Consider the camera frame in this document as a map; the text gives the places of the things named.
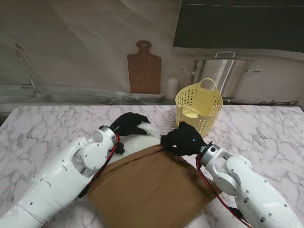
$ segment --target red wire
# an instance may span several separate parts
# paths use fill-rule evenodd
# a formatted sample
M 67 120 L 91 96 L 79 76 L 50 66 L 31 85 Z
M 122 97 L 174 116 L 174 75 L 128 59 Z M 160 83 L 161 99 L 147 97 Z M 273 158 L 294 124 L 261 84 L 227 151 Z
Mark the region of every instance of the red wire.
M 207 178 L 205 177 L 205 175 L 202 173 L 202 171 L 200 170 L 200 154 L 198 154 L 197 158 L 196 158 L 196 168 L 199 171 L 199 174 L 201 176 L 201 178 L 203 179 L 203 181 L 205 182 L 205 184 L 207 185 L 207 187 L 216 195 L 216 197 L 218 198 L 218 200 L 224 205 L 224 207 L 230 211 L 230 213 L 236 217 L 239 221 L 241 221 L 244 225 L 246 225 L 247 227 L 249 226 L 248 223 L 244 222 L 240 217 L 238 217 L 229 207 L 228 205 L 222 200 L 222 198 L 217 194 L 217 192 L 214 190 L 214 188 L 210 185 L 210 183 L 208 182 Z
M 116 135 L 116 142 L 118 142 L 120 140 L 119 135 L 117 133 L 115 133 L 115 135 Z M 112 158 L 112 155 L 114 154 L 115 150 L 116 150 L 116 144 L 114 145 L 113 149 L 110 151 L 110 154 L 107 157 L 104 165 L 100 168 L 100 170 L 97 173 L 95 173 L 94 177 L 91 179 L 91 181 L 88 183 L 88 185 L 90 185 L 93 182 L 93 180 L 96 178 L 96 176 L 98 176 L 99 173 L 102 172 L 105 169 L 109 160 Z

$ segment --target stack of plates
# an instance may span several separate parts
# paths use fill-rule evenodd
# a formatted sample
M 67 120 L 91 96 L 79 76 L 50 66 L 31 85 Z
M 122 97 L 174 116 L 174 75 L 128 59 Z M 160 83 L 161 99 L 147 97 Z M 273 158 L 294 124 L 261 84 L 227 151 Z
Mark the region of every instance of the stack of plates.
M 122 95 L 125 101 L 137 102 L 161 102 L 166 98 L 166 94 L 127 94 Z

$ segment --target brown cloth bag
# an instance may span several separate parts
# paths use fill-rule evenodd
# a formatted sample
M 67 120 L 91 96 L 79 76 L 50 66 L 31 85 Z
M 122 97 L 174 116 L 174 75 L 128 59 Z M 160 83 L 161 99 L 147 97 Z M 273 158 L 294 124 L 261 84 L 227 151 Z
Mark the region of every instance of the brown cloth bag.
M 183 228 L 215 195 L 192 165 L 156 145 L 108 165 L 88 197 L 107 228 Z

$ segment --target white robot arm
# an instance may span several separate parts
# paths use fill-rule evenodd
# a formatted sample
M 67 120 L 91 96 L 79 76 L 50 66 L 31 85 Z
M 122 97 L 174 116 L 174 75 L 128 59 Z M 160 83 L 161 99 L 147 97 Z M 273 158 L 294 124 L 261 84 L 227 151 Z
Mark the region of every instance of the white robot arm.
M 234 196 L 240 212 L 254 228 L 304 228 L 281 194 L 253 171 L 251 162 L 209 143 L 201 149 L 200 163 L 212 175 L 215 184 Z M 215 162 L 225 158 L 216 170 Z
M 79 137 L 45 164 L 23 197 L 0 218 L 1 228 L 41 228 L 72 203 L 106 163 L 117 137 L 108 127 Z

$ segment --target dark cabinet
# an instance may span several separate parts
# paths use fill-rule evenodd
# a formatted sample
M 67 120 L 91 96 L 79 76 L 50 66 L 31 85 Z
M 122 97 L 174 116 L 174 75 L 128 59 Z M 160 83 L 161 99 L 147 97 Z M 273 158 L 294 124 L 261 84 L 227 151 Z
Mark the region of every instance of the dark cabinet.
M 173 47 L 304 52 L 303 0 L 182 0 Z

